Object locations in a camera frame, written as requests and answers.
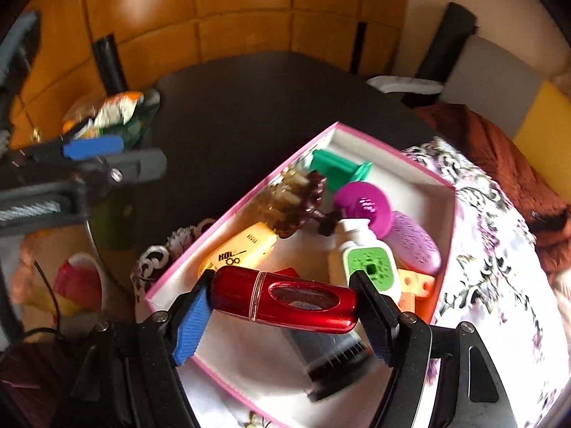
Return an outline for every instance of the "green label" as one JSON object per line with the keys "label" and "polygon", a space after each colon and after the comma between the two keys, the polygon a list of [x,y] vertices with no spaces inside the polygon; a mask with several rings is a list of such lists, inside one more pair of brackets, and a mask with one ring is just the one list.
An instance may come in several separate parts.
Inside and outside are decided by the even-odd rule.
{"label": "green label", "polygon": [[359,248],[349,251],[347,267],[350,273],[364,270],[378,292],[387,291],[395,282],[390,259],[383,248]]}

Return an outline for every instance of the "orange tiled wall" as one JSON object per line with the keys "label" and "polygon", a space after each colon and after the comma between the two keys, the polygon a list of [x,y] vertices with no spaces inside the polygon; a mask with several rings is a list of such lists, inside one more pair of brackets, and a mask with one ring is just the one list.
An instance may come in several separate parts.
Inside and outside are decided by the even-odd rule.
{"label": "orange tiled wall", "polygon": [[349,70],[356,28],[368,23],[359,74],[385,73],[407,0],[32,0],[42,45],[12,111],[13,146],[33,127],[56,136],[83,95],[101,95],[91,43],[113,33],[129,87],[183,67],[263,50],[291,50]]}

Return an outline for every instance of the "red perfume atomizer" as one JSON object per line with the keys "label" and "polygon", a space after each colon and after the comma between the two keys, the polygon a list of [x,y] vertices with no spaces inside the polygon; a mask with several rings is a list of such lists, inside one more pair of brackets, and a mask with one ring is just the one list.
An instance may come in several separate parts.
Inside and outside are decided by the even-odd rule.
{"label": "red perfume atomizer", "polygon": [[298,330],[342,334],[358,320],[350,288],[237,266],[218,269],[210,300],[240,319]]}

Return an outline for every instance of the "black table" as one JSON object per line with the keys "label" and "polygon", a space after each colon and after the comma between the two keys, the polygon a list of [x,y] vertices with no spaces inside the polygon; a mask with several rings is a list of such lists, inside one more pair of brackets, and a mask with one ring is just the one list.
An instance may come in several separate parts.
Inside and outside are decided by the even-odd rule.
{"label": "black table", "polygon": [[220,217],[334,122],[398,149],[435,135],[363,79],[297,53],[210,61],[162,77],[155,87],[161,108],[141,146],[161,148],[168,167],[162,180],[135,188],[137,254],[164,244],[179,227]]}

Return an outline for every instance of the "yellow bottle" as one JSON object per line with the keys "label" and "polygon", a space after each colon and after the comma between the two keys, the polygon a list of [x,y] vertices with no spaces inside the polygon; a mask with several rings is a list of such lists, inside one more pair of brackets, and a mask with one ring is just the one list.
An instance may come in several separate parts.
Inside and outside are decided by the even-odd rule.
{"label": "yellow bottle", "polygon": [[224,265],[254,268],[270,253],[277,239],[278,235],[264,222],[253,224],[210,253],[198,269],[198,276]]}

